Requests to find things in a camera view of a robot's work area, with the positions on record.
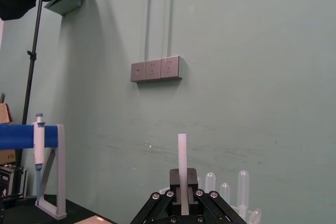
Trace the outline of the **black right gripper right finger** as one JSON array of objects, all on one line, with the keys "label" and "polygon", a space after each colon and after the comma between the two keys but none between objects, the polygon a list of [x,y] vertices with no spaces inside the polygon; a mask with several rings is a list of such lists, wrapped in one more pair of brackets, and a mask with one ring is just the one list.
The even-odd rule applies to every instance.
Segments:
[{"label": "black right gripper right finger", "polygon": [[219,195],[211,190],[206,193],[198,186],[197,172],[187,170],[187,200],[190,223],[238,223],[246,221]]}]

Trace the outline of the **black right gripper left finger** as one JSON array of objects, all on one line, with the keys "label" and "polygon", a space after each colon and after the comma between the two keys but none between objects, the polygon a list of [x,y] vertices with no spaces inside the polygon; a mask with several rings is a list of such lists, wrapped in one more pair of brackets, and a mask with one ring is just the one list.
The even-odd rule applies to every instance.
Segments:
[{"label": "black right gripper left finger", "polygon": [[131,223],[180,223],[181,202],[178,201],[180,176],[178,169],[170,170],[170,186],[161,194],[153,192]]}]

